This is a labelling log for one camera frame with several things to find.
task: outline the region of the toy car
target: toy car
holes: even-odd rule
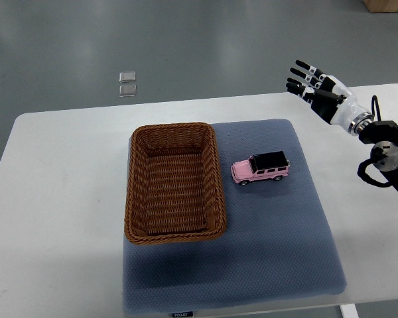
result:
[[[235,162],[232,165],[232,177],[241,186],[259,180],[280,181],[289,175],[290,166],[283,151],[255,154],[247,160]]]

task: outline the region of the robot finger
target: robot finger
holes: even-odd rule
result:
[[[289,93],[297,95],[298,97],[304,99],[307,103],[312,103],[312,97],[315,94],[315,90],[311,86],[307,86],[301,82],[294,83],[290,81],[286,84],[286,87]]]
[[[302,86],[305,86],[305,87],[308,86],[307,84],[305,84],[305,83],[303,83],[301,81],[298,81],[298,80],[296,80],[294,78],[288,78],[287,81],[289,83],[294,83],[294,84],[302,85]]]
[[[300,67],[306,69],[308,72],[310,72],[310,74],[314,75],[320,81],[323,81],[324,78],[326,78],[326,76],[327,76],[322,70],[319,70],[318,68],[315,68],[314,66],[311,66],[305,62],[296,60],[295,63],[297,64],[297,66],[300,66]]]
[[[304,72],[297,70],[296,68],[291,68],[291,72],[294,73],[294,75],[299,76],[300,78],[303,78],[306,80],[308,83],[310,83],[313,87],[315,88],[320,88],[321,86],[321,81],[316,79],[312,75],[305,74]]]

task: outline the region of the wicker basket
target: wicker basket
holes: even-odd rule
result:
[[[219,237],[226,206],[214,129],[142,126],[131,137],[125,236],[134,244]]]

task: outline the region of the label on mat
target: label on mat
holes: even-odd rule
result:
[[[185,313],[173,313],[173,317],[193,317],[193,311],[186,311]]]

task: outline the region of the gray foam pad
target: gray foam pad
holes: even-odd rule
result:
[[[272,119],[212,126],[227,230],[216,240],[155,246],[124,237],[125,312],[177,313],[342,293],[342,266],[292,124]],[[278,150],[291,161],[289,176],[234,183],[234,162]]]

